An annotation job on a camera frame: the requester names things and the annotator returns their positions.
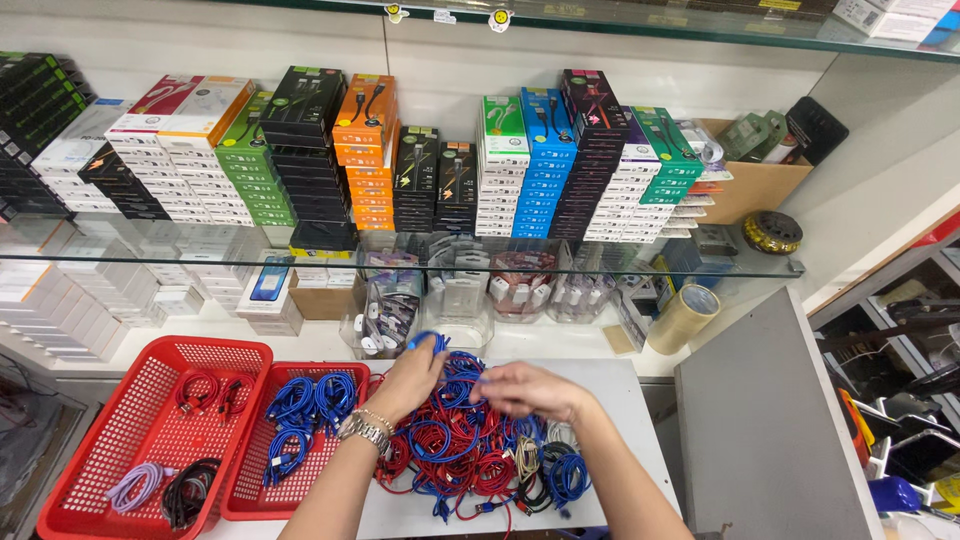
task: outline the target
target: tape roll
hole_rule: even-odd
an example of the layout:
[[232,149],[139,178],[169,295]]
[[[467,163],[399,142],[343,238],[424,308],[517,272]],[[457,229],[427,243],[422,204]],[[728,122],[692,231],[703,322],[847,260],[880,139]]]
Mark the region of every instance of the tape roll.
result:
[[674,355],[719,312],[720,299],[710,289],[687,283],[663,307],[646,344],[661,355]]

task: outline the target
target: gray cabinet door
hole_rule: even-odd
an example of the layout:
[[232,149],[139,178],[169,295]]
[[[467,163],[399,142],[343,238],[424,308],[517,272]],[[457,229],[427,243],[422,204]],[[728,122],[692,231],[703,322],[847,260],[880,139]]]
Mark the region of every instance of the gray cabinet door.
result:
[[690,527],[725,540],[882,539],[800,302],[786,288],[676,368]]

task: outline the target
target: red plastic basket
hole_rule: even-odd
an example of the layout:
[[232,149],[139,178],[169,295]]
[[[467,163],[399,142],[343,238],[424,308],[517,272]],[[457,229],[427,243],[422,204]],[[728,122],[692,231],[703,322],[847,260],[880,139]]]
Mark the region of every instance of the red plastic basket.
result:
[[230,521],[286,520],[294,514],[313,481],[340,444],[336,437],[326,438],[322,430],[314,434],[313,448],[300,467],[279,485],[263,487],[263,470],[267,452],[276,435],[276,425],[265,419],[267,407],[277,390],[295,377],[318,380],[333,372],[349,373],[357,385],[357,402],[367,400],[367,364],[353,362],[278,362],[270,367],[253,408],[255,416],[247,425],[243,443],[227,476],[227,493],[220,505],[224,518]]
[[[183,375],[211,371],[221,383],[245,373],[256,383],[237,401],[260,395],[273,361],[270,347],[250,341],[168,335],[147,345],[113,392],[63,470],[40,513],[36,530],[45,540],[132,538],[192,539],[213,528],[231,458],[256,410],[248,406],[220,427],[215,413],[181,417],[174,393]],[[166,482],[142,506],[118,514],[104,497],[134,465],[156,461],[181,470],[202,457],[223,460],[209,497],[190,528],[170,530],[160,515]]]

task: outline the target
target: silver watch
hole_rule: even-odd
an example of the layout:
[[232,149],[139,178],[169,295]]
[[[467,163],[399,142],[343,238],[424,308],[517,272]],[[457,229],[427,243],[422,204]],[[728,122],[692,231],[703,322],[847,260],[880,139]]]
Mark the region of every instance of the silver watch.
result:
[[337,438],[340,440],[345,440],[351,435],[360,435],[372,442],[381,455],[387,452],[387,447],[390,445],[390,436],[387,432],[380,426],[365,421],[358,412],[351,413],[337,430]]

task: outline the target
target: purple charging cable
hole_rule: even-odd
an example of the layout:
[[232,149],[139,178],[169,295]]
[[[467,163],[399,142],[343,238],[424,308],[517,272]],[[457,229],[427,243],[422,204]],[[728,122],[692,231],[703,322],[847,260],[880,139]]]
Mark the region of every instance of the purple charging cable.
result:
[[[164,468],[159,463],[149,461],[140,463],[127,472],[127,475],[120,480],[120,483],[107,490],[104,495],[110,499],[110,505],[119,513],[136,510],[144,504],[154,490],[160,486],[163,477],[171,477],[176,473],[173,469]],[[144,479],[143,488],[136,494],[136,497],[128,499],[127,496],[134,486]]]

